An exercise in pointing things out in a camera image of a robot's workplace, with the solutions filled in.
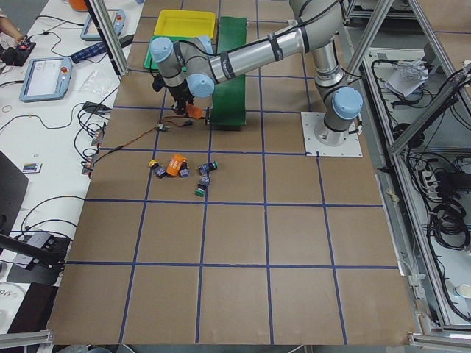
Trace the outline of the black gripper by buttons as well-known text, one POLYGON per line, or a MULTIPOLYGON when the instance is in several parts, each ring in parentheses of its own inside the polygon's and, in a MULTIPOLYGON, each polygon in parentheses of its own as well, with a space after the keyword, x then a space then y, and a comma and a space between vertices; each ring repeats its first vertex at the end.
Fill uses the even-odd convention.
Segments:
POLYGON ((157 74, 153 77, 152 88, 155 92, 160 92, 162 88, 167 88, 174 99, 174 103, 171 106, 172 111, 178 116, 188 117, 187 104, 194 103, 194 96, 191 94, 185 79, 178 86, 170 86, 164 82, 160 74, 157 74))

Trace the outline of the robot arm by buttons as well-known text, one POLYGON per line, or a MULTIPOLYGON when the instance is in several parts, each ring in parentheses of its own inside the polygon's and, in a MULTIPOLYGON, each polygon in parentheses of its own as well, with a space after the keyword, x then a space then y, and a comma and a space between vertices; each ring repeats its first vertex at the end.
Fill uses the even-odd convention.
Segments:
POLYGON ((149 44, 158 69, 154 91, 167 88, 174 99, 174 111, 185 115, 187 104, 211 96, 217 84, 293 54, 309 53, 314 60, 316 88, 326 107, 314 136, 327 146, 340 146, 363 106, 361 94, 347 85, 334 49, 334 35, 341 26, 341 3, 290 1, 289 5, 295 16, 293 25, 219 54, 213 52, 207 35, 178 41, 155 38, 149 44))

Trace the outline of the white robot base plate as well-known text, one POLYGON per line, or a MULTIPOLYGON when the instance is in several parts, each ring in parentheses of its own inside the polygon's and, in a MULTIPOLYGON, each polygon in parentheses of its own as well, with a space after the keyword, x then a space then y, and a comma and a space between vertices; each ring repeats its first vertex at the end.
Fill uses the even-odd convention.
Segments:
POLYGON ((301 112, 305 155, 309 157, 363 157, 355 123, 343 132, 329 130, 324 112, 301 112))

